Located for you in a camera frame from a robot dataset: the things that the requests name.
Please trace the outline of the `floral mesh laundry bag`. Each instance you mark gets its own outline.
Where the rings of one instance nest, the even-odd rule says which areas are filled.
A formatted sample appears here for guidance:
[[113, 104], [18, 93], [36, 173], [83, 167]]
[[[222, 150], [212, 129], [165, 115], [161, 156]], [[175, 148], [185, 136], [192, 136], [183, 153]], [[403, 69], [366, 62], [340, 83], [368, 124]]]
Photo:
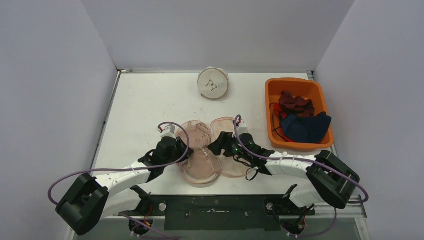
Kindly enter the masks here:
[[[221, 132], [233, 133], [233, 117], [221, 117], [211, 122], [209, 126], [211, 130], [212, 142], [214, 142]], [[234, 161], [232, 157], [225, 157], [223, 155], [216, 156], [218, 163], [221, 166], [220, 176], [226, 178], [241, 178], [250, 170], [247, 166]]]

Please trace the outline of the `beige pink lace bra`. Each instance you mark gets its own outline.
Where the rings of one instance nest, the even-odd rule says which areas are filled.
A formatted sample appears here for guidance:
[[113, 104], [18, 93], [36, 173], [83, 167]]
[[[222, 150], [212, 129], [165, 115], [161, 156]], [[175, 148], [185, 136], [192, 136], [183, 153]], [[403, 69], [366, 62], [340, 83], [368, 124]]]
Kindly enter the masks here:
[[208, 145], [212, 143], [212, 132], [205, 123], [192, 120], [182, 125], [175, 135], [184, 143], [189, 141], [193, 154], [178, 164], [182, 178], [192, 185], [204, 185], [214, 182], [220, 175], [221, 165], [217, 157], [210, 152]]

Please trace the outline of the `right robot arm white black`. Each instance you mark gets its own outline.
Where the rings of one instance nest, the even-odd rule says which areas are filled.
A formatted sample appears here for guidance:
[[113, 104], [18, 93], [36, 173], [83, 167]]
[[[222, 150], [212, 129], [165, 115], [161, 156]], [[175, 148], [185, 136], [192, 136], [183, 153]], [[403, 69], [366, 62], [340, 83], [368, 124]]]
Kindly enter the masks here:
[[306, 184], [295, 186], [283, 199], [282, 207], [290, 215], [317, 203], [344, 209], [360, 186], [359, 175], [328, 150], [297, 156], [263, 148], [254, 142], [249, 133], [235, 135], [230, 132], [221, 132], [208, 149], [215, 156], [232, 157], [263, 175], [308, 180]]

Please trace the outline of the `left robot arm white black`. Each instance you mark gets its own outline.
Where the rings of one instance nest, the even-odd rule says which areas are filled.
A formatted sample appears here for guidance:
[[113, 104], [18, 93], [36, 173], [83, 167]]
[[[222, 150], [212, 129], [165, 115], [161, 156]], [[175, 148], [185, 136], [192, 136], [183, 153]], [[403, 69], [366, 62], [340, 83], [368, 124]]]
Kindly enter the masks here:
[[100, 220], [121, 212], [144, 215], [149, 210], [148, 194], [140, 188], [164, 173], [167, 166], [187, 160], [194, 150], [180, 137], [165, 136], [127, 167], [104, 169], [105, 174], [80, 174], [62, 199], [56, 213], [79, 235], [90, 232]]

